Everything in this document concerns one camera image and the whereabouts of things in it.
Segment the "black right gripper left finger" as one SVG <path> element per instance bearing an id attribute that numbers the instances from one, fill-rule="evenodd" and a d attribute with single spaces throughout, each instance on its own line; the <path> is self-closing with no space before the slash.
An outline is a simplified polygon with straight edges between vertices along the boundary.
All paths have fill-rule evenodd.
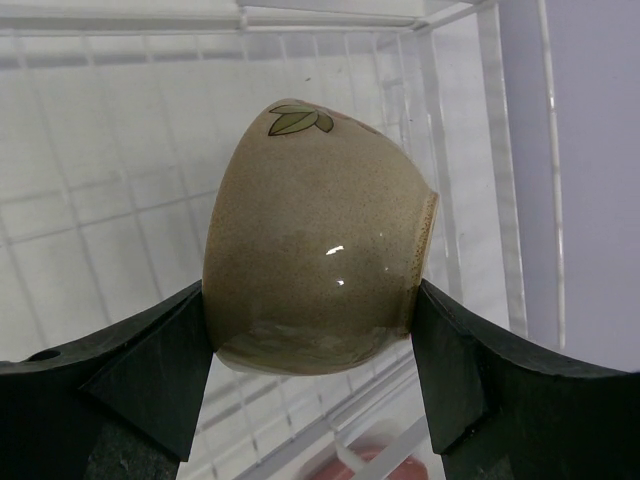
<path id="1" fill-rule="evenodd" d="M 2 478 L 176 478 L 213 354 L 194 283 L 81 339 L 2 362 Z"/>

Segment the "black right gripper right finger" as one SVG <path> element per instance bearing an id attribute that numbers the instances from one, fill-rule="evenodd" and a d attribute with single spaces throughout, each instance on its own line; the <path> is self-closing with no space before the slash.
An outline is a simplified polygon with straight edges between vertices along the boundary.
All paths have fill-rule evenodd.
<path id="1" fill-rule="evenodd" d="M 536 345 L 429 282 L 411 340 L 449 479 L 635 479 L 639 376 Z"/>

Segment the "beige ceramic bowl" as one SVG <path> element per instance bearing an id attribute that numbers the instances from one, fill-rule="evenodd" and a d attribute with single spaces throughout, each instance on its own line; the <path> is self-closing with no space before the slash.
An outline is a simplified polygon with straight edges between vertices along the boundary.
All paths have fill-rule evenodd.
<path id="1" fill-rule="evenodd" d="M 378 130 L 283 99 L 240 139 L 218 190 L 202 274 L 226 366 L 315 376 L 410 333 L 439 197 Z"/>

